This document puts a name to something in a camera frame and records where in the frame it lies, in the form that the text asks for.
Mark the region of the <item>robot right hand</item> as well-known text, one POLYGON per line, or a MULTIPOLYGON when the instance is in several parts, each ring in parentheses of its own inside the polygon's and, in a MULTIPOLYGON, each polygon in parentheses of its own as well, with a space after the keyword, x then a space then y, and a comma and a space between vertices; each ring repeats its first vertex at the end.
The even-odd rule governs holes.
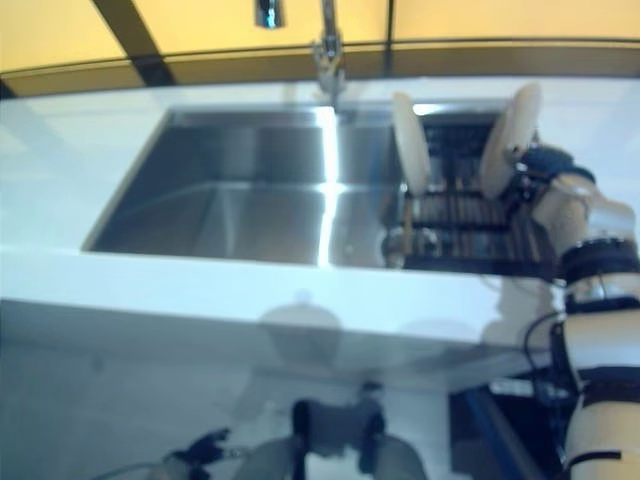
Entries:
POLYGON ((592 184, 596 183, 595 176, 589 170, 576 165, 570 153, 557 147, 536 144, 527 150, 513 150, 508 159, 513 166, 513 175, 501 199, 531 201, 563 174, 577 175, 592 184))

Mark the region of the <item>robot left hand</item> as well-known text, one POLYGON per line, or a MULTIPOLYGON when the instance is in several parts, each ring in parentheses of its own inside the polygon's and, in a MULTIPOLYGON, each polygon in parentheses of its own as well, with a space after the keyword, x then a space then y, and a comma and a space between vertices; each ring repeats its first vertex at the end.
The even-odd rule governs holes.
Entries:
POLYGON ((206 466, 226 457, 226 448, 222 446, 231 430, 222 428, 210 431, 192 442, 184 450, 174 450, 168 454, 169 458, 177 459, 190 466, 206 466))

